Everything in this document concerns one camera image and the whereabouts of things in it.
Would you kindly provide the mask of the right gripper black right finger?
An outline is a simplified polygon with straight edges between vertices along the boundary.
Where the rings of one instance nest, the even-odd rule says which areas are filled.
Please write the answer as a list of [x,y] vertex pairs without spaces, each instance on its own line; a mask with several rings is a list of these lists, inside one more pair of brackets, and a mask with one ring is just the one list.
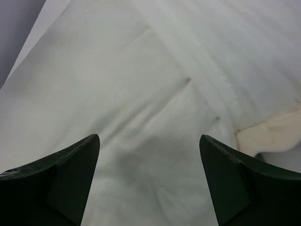
[[209,135],[199,142],[220,226],[299,226],[301,175],[234,150]]

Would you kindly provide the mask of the grey and cream pillowcase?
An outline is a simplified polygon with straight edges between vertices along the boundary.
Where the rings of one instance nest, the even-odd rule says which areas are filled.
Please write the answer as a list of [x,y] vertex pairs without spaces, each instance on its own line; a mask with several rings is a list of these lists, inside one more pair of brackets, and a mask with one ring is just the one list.
[[301,140],[298,0],[135,0],[248,155]]

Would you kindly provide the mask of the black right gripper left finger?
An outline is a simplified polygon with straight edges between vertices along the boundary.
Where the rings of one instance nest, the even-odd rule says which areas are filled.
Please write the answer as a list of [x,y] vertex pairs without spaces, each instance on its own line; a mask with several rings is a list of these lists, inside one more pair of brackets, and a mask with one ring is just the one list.
[[79,226],[100,151],[92,134],[0,175],[2,226]]

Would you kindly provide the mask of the white pillow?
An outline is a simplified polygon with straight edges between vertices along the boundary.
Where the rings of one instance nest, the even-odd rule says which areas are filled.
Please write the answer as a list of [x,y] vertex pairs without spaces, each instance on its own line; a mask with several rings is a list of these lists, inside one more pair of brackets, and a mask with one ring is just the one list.
[[221,115],[130,0],[74,0],[0,90],[0,168],[97,134],[85,226],[215,226],[200,158]]

